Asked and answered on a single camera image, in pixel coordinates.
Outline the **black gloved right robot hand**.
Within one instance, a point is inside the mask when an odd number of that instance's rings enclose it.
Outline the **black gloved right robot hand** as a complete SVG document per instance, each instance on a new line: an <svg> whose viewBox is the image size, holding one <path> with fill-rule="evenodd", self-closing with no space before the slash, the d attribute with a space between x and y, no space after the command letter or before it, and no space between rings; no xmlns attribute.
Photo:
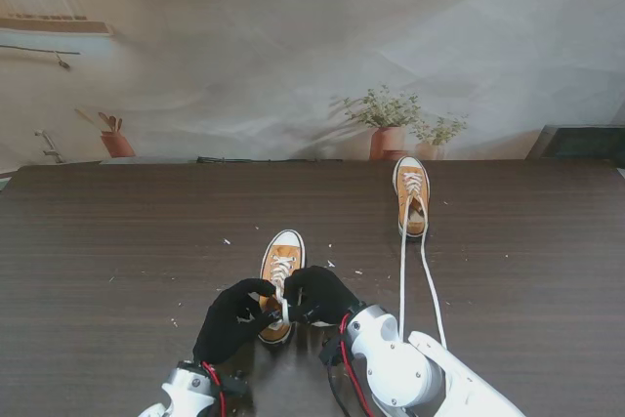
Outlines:
<svg viewBox="0 0 625 417"><path fill-rule="evenodd" d="M315 326L339 325L366 304L330 269L311 266L294 271L284 283L291 321Z"/></svg>

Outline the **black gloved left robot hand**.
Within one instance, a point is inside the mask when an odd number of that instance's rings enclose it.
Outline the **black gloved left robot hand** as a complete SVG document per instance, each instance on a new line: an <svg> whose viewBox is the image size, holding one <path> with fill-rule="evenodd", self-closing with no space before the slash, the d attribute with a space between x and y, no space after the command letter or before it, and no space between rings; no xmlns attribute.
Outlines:
<svg viewBox="0 0 625 417"><path fill-rule="evenodd" d="M274 322L251 297L270 297L275 286L261 278L246 278L224 290L207 310L192 350L195 363L218 365L231 358Z"/></svg>

